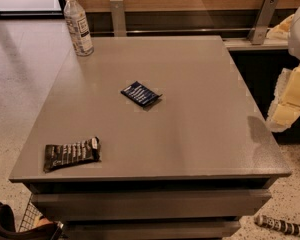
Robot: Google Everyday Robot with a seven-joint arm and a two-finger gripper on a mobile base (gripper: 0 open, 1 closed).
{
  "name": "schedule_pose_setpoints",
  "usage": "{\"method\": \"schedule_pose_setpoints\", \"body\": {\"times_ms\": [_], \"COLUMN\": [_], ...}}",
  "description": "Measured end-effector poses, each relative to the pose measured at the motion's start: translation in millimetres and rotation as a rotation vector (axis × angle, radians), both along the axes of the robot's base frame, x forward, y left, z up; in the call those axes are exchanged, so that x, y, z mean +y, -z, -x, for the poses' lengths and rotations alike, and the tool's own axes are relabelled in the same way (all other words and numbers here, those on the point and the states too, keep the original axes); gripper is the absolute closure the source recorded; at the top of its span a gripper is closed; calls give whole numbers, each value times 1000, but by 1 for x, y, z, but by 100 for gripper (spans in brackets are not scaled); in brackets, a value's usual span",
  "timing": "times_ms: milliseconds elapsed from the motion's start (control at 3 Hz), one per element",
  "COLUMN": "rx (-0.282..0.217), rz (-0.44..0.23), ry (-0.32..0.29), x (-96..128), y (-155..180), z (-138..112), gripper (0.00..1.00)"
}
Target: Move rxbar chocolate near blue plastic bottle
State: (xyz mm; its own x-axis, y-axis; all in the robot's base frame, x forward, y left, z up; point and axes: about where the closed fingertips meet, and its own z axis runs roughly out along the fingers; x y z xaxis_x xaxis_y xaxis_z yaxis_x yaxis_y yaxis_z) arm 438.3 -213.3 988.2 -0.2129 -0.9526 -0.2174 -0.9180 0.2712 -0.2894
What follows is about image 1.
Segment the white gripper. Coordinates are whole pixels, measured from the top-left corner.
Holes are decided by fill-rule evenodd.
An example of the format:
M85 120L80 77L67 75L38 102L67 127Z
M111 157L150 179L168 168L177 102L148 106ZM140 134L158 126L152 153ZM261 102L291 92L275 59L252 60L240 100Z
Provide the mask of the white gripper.
M294 15L271 28L266 38L288 39L289 54L300 60L300 6ZM271 132L283 132L299 117L300 64L293 70L284 68L281 71L275 86L274 99L268 109L266 125Z

